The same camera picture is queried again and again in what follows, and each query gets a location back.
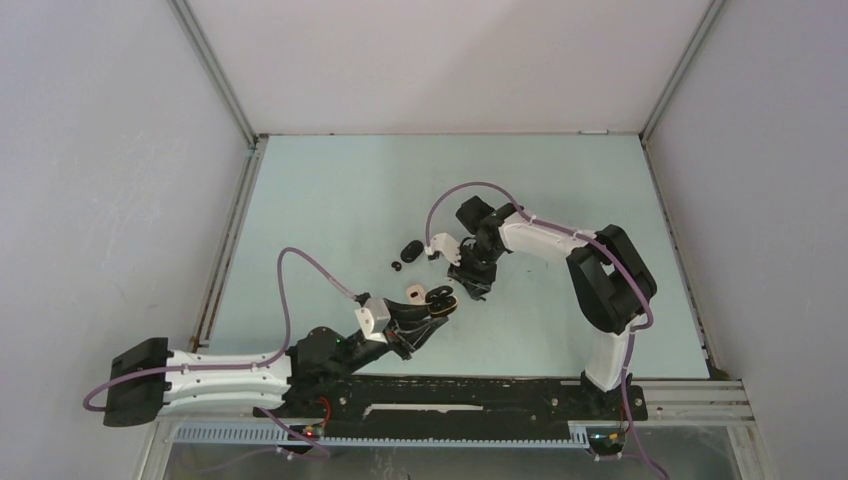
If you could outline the black charging case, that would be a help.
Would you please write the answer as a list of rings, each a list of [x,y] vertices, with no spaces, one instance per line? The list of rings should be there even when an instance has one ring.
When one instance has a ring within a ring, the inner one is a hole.
[[[444,317],[456,310],[458,299],[454,296],[454,290],[451,286],[443,285],[426,293],[425,304],[430,317]]]

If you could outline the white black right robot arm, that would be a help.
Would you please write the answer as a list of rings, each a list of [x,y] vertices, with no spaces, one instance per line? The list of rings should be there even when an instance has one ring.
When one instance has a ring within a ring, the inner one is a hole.
[[[627,233],[610,224],[600,231],[553,224],[512,203],[495,209],[474,196],[456,217],[468,235],[457,240],[434,235],[425,248],[443,256],[448,275],[474,300],[487,295],[497,277],[497,262],[508,253],[524,253],[566,265],[579,308],[594,329],[593,350],[581,392],[585,411],[606,418],[622,403],[618,386],[632,356],[636,331],[651,326],[650,300],[657,284]]]

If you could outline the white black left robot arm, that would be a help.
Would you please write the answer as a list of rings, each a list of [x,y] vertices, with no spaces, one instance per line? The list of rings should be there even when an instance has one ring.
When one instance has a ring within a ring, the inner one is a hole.
[[[209,355],[172,349],[165,337],[146,339],[112,360],[103,423],[130,427],[162,414],[240,408],[304,416],[324,389],[386,354],[410,359],[458,306],[446,291],[418,304],[366,295],[357,301],[353,334],[316,327],[282,351]]]

